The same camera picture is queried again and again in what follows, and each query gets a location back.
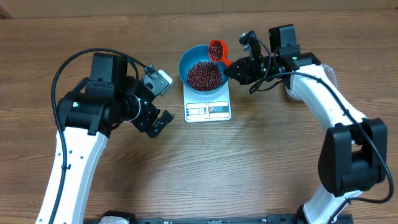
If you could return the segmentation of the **orange measuring scoop blue handle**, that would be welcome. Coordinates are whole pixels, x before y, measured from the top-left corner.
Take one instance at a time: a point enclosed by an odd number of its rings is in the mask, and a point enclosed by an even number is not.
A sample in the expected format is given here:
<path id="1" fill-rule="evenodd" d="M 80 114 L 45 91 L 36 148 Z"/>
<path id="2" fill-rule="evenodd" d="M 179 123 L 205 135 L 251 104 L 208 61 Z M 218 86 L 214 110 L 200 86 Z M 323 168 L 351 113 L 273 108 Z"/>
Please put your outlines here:
<path id="1" fill-rule="evenodd" d="M 227 67 L 233 62 L 228 59 L 228 46 L 225 41 L 214 39 L 208 45 L 208 56 L 213 62 L 222 62 Z"/>

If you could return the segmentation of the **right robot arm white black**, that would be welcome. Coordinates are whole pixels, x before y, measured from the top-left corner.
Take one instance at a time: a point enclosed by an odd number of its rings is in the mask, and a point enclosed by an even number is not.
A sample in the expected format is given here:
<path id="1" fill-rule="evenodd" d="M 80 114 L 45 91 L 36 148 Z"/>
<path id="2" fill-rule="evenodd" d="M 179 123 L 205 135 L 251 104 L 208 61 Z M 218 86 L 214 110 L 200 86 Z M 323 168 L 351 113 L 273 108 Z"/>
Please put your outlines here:
<path id="1" fill-rule="evenodd" d="M 320 186 L 313 197 L 294 215 L 268 215 L 268 223 L 351 223 L 343 210 L 363 193 L 387 181 L 387 199 L 394 182 L 387 166 L 387 127 L 369 119 L 353 107 L 332 84 L 319 59 L 303 53 L 292 24 L 269 29 L 269 44 L 254 31 L 244 33 L 239 43 L 249 55 L 230 63 L 224 74 L 250 92 L 261 90 L 264 82 L 282 83 L 302 100 L 325 132 L 318 160 Z"/>

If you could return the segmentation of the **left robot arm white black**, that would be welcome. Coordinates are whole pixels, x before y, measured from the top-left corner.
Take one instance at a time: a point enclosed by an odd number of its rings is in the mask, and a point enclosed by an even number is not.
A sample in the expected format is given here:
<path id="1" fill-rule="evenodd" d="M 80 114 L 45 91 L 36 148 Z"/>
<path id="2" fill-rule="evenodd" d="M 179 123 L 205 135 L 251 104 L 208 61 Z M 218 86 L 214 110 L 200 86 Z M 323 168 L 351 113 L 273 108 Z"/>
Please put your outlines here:
<path id="1" fill-rule="evenodd" d="M 93 54 L 90 76 L 56 100 L 63 69 L 87 53 Z M 50 92 L 57 126 L 55 157 L 37 223 L 83 223 L 96 166 L 111 132 L 127 121 L 157 137 L 174 116 L 152 102 L 173 84 L 153 64 L 113 49 L 82 50 L 61 65 Z"/>

